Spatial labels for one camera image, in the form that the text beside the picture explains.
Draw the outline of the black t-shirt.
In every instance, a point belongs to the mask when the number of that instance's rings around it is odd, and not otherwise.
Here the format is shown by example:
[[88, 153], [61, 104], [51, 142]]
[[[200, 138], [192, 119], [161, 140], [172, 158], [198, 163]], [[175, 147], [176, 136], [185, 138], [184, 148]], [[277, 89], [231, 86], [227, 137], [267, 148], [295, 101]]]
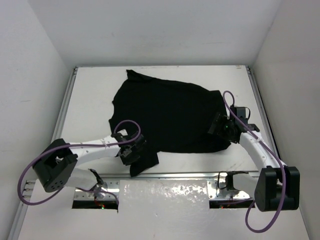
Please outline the black t-shirt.
[[114, 96], [111, 131], [119, 125], [129, 135], [137, 123], [146, 140], [140, 160], [130, 165], [136, 177], [159, 163], [158, 152], [202, 154], [226, 150], [231, 143], [209, 129], [226, 107], [219, 90], [193, 83], [159, 79], [128, 69], [127, 80]]

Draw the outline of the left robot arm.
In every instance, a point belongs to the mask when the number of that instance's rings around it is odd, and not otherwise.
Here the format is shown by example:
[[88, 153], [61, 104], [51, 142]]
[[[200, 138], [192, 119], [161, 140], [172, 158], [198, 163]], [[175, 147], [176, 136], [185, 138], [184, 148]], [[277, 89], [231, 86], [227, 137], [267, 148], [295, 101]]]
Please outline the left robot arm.
[[104, 158], [120, 158], [129, 166], [142, 158], [146, 141], [138, 131], [128, 136], [125, 130], [88, 142], [66, 143], [62, 138], [53, 141], [32, 164], [47, 193], [72, 187], [89, 193], [106, 189], [106, 184], [96, 170], [79, 166]]

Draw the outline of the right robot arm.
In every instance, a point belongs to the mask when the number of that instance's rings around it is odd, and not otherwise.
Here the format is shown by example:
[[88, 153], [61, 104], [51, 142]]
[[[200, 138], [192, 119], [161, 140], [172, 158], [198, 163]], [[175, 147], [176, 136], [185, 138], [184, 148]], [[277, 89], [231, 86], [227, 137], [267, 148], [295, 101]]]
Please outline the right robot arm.
[[300, 172], [295, 166], [287, 166], [277, 160], [263, 140], [260, 129], [248, 122], [244, 107], [232, 105], [231, 115], [216, 113], [209, 133], [230, 143], [241, 145], [255, 164], [259, 177], [248, 171], [226, 171], [221, 189], [244, 191], [255, 200], [262, 212], [297, 210], [300, 203]]

